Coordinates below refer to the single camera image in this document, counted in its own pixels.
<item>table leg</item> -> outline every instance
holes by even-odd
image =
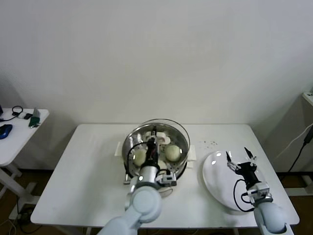
[[[63,232],[66,235],[84,235],[81,231],[79,231],[75,227],[69,227],[69,226],[55,226],[58,230]]]
[[[17,169],[17,167],[13,163],[7,165],[5,168],[7,168],[12,173],[10,176],[12,179],[14,179],[16,176],[17,177],[22,176],[22,173]],[[2,198],[6,190],[7,190],[7,187],[4,185],[0,191],[0,198]]]
[[[22,176],[22,173],[18,170],[14,163],[7,165],[5,168],[7,168],[12,174],[15,174],[17,177]]]
[[[233,229],[234,235],[240,235],[238,229]]]
[[[88,227],[88,228],[87,228],[87,231],[86,231],[86,235],[90,235],[90,234],[91,234],[91,230],[92,230],[92,228],[91,228],[91,227]]]
[[[31,195],[32,190],[35,188],[36,183],[31,182],[26,188],[19,185],[14,179],[8,176],[2,169],[0,169],[0,183],[6,186],[9,190],[18,195],[19,210],[21,211],[25,204],[35,205],[40,197]],[[16,219],[18,216],[18,207],[15,205],[9,219]]]
[[[15,180],[8,176],[2,169],[0,169],[0,183],[6,186],[20,198],[26,198],[27,200],[33,199],[33,196],[28,191],[26,191],[26,189],[24,189]]]
[[[308,175],[303,175],[302,178],[307,186],[305,188],[285,188],[289,197],[313,196],[313,182],[311,178]]]

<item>black cable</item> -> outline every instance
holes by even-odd
[[[22,227],[22,224],[30,224],[31,223],[30,216],[33,213],[34,209],[33,208],[26,208],[26,209],[23,209],[22,211],[20,211],[18,196],[16,196],[16,205],[17,205],[17,209],[18,209],[18,216],[21,215],[21,217],[17,219],[17,223],[18,223],[22,233],[24,233],[24,234],[33,234],[36,231],[38,231],[42,227],[42,225],[40,225],[38,228],[36,228],[35,230],[30,231],[30,232],[25,231],[23,229],[23,227]]]
[[[157,171],[156,176],[161,172],[161,171],[166,171],[166,174],[169,175],[171,174],[171,171],[169,169],[160,169]]]
[[[244,196],[246,196],[244,193],[241,194],[241,200],[242,200],[244,203],[251,204],[251,202],[246,201],[246,200],[244,199]]]
[[[39,229],[41,229],[41,227],[42,227],[42,225],[40,225],[40,226],[39,226],[38,228],[36,228],[34,231],[27,232],[27,231],[25,231],[25,230],[22,228],[22,226],[20,225],[20,229],[21,229],[21,231],[22,231],[24,234],[33,234],[33,233],[37,232]]]
[[[15,112],[14,109],[16,108],[20,108],[21,111],[20,112]],[[4,122],[4,121],[10,121],[10,120],[13,120],[14,118],[16,118],[18,115],[20,115],[22,112],[24,111],[23,107],[20,106],[20,105],[16,105],[12,108],[12,113],[15,114],[14,117],[10,118],[10,119],[3,119],[3,118],[0,118],[0,122]]]
[[[302,145],[302,147],[301,147],[301,149],[300,149],[300,151],[299,151],[299,153],[298,153],[297,158],[294,160],[293,164],[291,165],[291,167],[290,167],[290,169],[287,171],[287,173],[291,172],[292,168],[294,167],[294,165],[295,165],[296,162],[298,161],[298,159],[299,159],[299,157],[300,157],[300,155],[301,155],[301,153],[302,153],[303,148],[304,148],[306,145],[307,145],[307,143],[306,143],[306,142],[303,142],[303,145]]]
[[[236,192],[236,186],[237,186],[237,184],[238,184],[239,181],[244,181],[244,180],[243,180],[243,179],[239,179],[239,180],[237,180],[236,183],[235,183],[234,190],[233,190],[233,197],[234,197],[235,204],[236,204],[236,206],[238,207],[238,209],[241,210],[242,212],[252,212],[252,211],[254,210],[254,208],[251,208],[251,209],[249,209],[249,210],[244,210],[244,209],[242,209],[242,208],[238,205],[238,203],[237,203],[237,201],[236,201],[235,192]]]

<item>computer mouse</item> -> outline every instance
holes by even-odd
[[[0,140],[6,138],[10,134],[12,128],[13,126],[11,124],[0,126]]]

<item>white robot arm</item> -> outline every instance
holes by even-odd
[[[266,182],[260,182],[255,175],[257,165],[256,157],[246,149],[250,162],[234,163],[229,154],[227,155],[227,165],[237,175],[242,175],[246,183],[246,195],[250,203],[254,206],[255,221],[262,235],[293,235],[290,225],[284,218],[283,210],[272,203],[273,198],[269,192],[269,186]]]
[[[137,189],[131,197],[125,214],[110,220],[99,235],[137,235],[142,223],[149,223],[161,213],[161,196],[150,186]]]
[[[130,192],[125,205],[125,214],[110,220],[99,235],[137,235],[142,223],[156,220],[161,213],[161,196],[157,189],[176,185],[176,175],[169,170],[160,174],[156,130],[148,140],[146,160],[138,177],[130,183]]]

